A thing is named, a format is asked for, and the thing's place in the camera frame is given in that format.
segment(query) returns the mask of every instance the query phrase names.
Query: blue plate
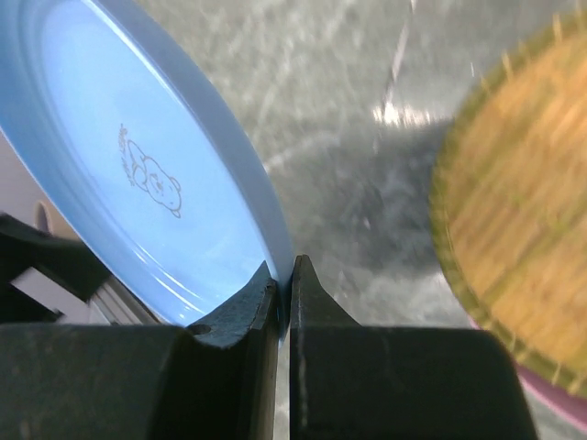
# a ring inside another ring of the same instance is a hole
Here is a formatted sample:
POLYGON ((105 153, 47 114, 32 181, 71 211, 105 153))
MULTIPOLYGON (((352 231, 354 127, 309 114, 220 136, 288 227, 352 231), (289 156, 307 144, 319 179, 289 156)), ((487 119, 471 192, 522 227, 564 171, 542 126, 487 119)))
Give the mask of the blue plate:
POLYGON ((0 1, 0 127, 163 320, 210 313, 263 261, 287 294, 294 254, 259 158, 212 84, 130 0, 0 1))

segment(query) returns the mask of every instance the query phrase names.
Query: woven bamboo basket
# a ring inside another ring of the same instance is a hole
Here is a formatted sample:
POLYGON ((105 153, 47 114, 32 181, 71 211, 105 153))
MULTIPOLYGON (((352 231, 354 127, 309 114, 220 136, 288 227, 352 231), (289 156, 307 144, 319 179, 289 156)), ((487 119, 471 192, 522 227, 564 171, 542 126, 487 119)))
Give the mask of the woven bamboo basket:
POLYGON ((470 94, 430 199, 438 259, 471 318, 587 398, 587 12, 555 16, 470 94))

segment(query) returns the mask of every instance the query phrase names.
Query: basket rim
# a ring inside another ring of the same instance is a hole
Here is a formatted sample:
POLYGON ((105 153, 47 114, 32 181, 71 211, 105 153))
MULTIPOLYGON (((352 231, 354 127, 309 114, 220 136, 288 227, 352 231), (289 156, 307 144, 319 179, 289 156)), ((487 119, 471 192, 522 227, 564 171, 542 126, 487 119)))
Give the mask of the basket rim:
POLYGON ((447 213, 445 211, 445 188, 447 181, 444 169, 449 167, 460 151, 460 135, 478 116, 480 110, 504 85, 508 77, 521 72, 531 61, 546 53, 551 46, 564 39, 574 37, 587 30, 587 9, 578 8, 574 14, 564 18, 553 17, 551 26, 533 34, 526 42, 519 43, 514 50, 507 51, 502 63, 495 66, 478 82, 465 98, 444 145, 437 154, 429 195, 432 239, 437 258, 453 294, 476 324, 496 336, 510 351, 515 361, 535 372, 552 385, 564 389, 568 394, 587 399, 587 372, 562 365, 554 359, 536 351, 513 332, 492 317, 491 312, 480 302, 456 261, 447 213))

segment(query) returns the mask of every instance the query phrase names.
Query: pink bowl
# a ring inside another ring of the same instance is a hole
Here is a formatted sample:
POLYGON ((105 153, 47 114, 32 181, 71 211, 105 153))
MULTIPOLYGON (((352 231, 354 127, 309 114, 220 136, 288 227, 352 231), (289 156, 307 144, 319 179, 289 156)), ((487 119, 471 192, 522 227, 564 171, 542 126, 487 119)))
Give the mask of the pink bowl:
MULTIPOLYGON (((471 319, 474 328, 479 328, 471 319)), ((554 413, 587 434, 587 401, 572 397, 565 390, 553 387, 527 368, 516 366, 520 381, 540 402, 554 413)))

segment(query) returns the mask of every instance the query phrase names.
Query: black plastic holder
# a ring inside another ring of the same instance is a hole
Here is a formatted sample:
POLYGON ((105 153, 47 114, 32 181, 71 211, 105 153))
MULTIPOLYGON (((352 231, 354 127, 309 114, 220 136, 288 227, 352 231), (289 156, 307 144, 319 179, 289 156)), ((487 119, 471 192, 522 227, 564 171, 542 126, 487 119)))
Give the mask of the black plastic holder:
MULTIPOLYGON (((89 301, 111 275, 81 243, 0 216, 0 438, 271 439, 279 297, 267 265, 198 322, 54 324, 13 282, 35 268, 89 301)), ((293 272, 292 440, 537 440, 488 333, 365 327, 293 272)))

